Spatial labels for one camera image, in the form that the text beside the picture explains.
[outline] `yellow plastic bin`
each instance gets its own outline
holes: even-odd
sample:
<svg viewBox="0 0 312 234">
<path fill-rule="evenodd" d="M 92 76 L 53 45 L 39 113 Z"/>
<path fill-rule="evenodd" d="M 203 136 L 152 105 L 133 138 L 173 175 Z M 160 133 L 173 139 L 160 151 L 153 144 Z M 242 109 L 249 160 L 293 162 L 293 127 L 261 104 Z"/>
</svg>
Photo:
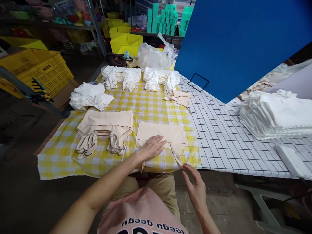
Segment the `yellow plastic bin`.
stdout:
<svg viewBox="0 0 312 234">
<path fill-rule="evenodd" d="M 73 43 L 81 44 L 91 41 L 88 32 L 85 30 L 67 29 L 67 34 Z"/>
<path fill-rule="evenodd" d="M 117 13 L 117 12 L 108 12 L 108 13 L 107 13 L 107 18 L 110 18 L 110 19 L 119 19 L 119 13 Z"/>
<path fill-rule="evenodd" d="M 0 59 L 3 66 L 19 80 L 33 90 L 33 78 L 36 79 L 53 98 L 74 78 L 58 51 L 26 49 Z M 0 78 L 0 88 L 8 93 L 23 98 L 23 94 L 10 82 Z"/>
<path fill-rule="evenodd" d="M 143 43 L 143 36 L 123 34 L 110 41 L 111 50 L 113 53 L 118 53 L 121 46 L 136 46 L 139 47 Z"/>
<path fill-rule="evenodd" d="M 121 35 L 125 33 L 129 33 L 130 31 L 131 31 L 131 27 L 125 27 L 125 26 L 113 27 L 110 29 L 110 38 L 113 40 L 117 37 L 120 37 Z"/>
<path fill-rule="evenodd" d="M 26 49 L 42 49 L 48 50 L 42 41 L 31 38 L 19 38 L 19 37 L 4 37 L 0 38 L 11 44 L 13 47 L 23 47 Z"/>
<path fill-rule="evenodd" d="M 102 26 L 104 37 L 105 38 L 111 38 L 110 36 L 110 29 L 117 27 L 117 26 L 122 26 L 124 24 L 124 21 L 121 19 L 110 19 L 106 18 L 106 24 Z"/>
</svg>

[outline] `person's left hand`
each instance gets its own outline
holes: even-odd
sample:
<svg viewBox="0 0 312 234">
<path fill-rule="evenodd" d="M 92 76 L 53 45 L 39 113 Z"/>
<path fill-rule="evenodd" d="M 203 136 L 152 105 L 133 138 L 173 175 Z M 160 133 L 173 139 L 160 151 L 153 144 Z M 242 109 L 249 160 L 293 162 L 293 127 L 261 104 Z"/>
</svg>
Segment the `person's left hand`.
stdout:
<svg viewBox="0 0 312 234">
<path fill-rule="evenodd" d="M 149 159 L 154 158 L 158 154 L 162 152 L 161 147 L 167 143 L 167 141 L 161 141 L 163 139 L 163 136 L 157 135 L 152 136 L 148 141 L 142 146 L 142 148 L 137 151 L 137 156 L 140 157 L 140 160 L 146 161 Z"/>
</svg>

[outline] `blue board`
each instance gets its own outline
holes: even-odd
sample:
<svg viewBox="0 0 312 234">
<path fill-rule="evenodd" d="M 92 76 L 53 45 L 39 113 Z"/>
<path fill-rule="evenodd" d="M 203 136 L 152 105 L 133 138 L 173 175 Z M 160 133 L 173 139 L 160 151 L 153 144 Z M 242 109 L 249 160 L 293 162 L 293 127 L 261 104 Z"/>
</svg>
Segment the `blue board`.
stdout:
<svg viewBox="0 0 312 234">
<path fill-rule="evenodd" d="M 197 0 L 175 70 L 228 103 L 311 41 L 312 1 Z"/>
</svg>

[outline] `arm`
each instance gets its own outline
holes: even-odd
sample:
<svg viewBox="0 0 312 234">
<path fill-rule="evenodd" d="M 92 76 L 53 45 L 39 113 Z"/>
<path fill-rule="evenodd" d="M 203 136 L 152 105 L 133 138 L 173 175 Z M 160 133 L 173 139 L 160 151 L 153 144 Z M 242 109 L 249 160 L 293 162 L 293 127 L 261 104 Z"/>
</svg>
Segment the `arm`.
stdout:
<svg viewBox="0 0 312 234">
<path fill-rule="evenodd" d="M 198 170 L 190 165 L 184 164 L 184 170 L 188 170 L 195 178 L 195 184 L 193 185 L 186 172 L 182 172 L 185 179 L 186 186 L 188 188 L 189 198 L 196 211 L 196 214 L 201 223 L 202 232 L 204 234 L 221 234 L 211 215 L 209 214 L 206 204 L 206 185 L 203 182 Z"/>
<path fill-rule="evenodd" d="M 160 147 L 167 142 L 159 142 L 162 138 L 159 135 L 151 137 L 139 151 L 102 176 L 69 208 L 50 234 L 87 234 L 95 215 L 110 200 L 130 172 L 162 151 Z"/>
</svg>

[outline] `patterned fabric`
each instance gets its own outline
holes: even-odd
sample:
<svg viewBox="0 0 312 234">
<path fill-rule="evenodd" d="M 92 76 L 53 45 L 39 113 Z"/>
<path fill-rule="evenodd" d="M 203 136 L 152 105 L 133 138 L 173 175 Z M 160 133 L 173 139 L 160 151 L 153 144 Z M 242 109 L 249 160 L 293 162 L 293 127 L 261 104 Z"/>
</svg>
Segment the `patterned fabric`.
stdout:
<svg viewBox="0 0 312 234">
<path fill-rule="evenodd" d="M 133 111 L 133 133 L 124 142 L 126 146 L 125 158 L 140 149 L 140 146 L 135 142 L 140 121 L 169 125 L 180 124 L 188 141 L 188 146 L 183 149 L 180 156 L 182 162 L 195 167 L 201 165 L 197 139 L 190 114 L 185 107 L 163 100 L 165 97 L 163 86 L 158 92 L 145 91 L 144 82 L 140 80 L 138 89 L 129 92 L 122 90 L 121 83 L 118 85 L 117 89 L 106 92 L 106 94 L 113 95 L 115 99 L 105 111 Z M 42 180 L 72 175 L 100 177 L 120 163 L 122 156 L 106 151 L 108 139 L 99 140 L 92 157 L 77 159 L 76 147 L 80 137 L 76 128 L 84 115 L 85 111 L 72 111 L 41 153 L 38 154 L 38 169 Z M 166 148 L 159 156 L 147 161 L 144 166 L 144 171 L 158 173 L 172 172 L 178 169 L 179 165 L 172 152 Z"/>
</svg>

